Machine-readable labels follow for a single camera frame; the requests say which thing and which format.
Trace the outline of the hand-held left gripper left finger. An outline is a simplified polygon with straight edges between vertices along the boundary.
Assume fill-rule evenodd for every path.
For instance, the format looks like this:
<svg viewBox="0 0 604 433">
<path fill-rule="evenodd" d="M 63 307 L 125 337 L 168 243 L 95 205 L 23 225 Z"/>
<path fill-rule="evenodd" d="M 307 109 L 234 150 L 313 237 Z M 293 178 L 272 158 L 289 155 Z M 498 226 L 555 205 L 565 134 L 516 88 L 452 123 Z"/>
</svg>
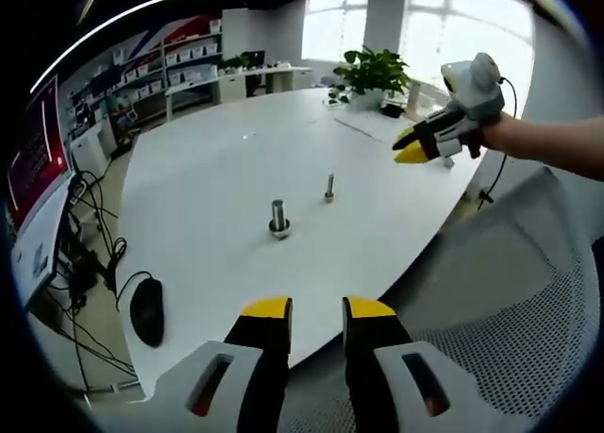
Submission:
<svg viewBox="0 0 604 433">
<path fill-rule="evenodd" d="M 260 299 L 223 341 L 207 341 L 162 375 L 153 412 L 170 432 L 275 432 L 288 382 L 293 300 Z"/>
</svg>

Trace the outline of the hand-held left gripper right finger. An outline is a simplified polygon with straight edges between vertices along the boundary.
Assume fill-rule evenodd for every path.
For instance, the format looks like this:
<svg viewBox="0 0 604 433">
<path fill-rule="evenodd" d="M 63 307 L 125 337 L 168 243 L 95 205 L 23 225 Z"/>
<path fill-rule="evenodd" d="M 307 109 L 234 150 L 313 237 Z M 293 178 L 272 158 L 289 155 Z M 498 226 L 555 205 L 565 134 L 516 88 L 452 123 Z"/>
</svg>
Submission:
<svg viewBox="0 0 604 433">
<path fill-rule="evenodd" d="M 512 432 L 476 378 L 426 341 L 413 341 L 378 300 L 343 299 L 345 381 L 360 432 Z"/>
</svg>

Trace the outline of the person's right hand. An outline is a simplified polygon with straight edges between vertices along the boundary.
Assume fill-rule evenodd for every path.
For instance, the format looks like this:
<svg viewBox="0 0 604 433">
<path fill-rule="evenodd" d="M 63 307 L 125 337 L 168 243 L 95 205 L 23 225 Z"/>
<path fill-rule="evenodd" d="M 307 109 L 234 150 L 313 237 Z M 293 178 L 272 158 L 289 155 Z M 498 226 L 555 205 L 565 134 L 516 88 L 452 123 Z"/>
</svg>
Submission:
<svg viewBox="0 0 604 433">
<path fill-rule="evenodd" d="M 507 154 L 511 148 L 516 119 L 501 112 L 497 118 L 488 119 L 478 125 L 466 140 L 470 157 L 476 159 L 483 148 Z"/>
</svg>

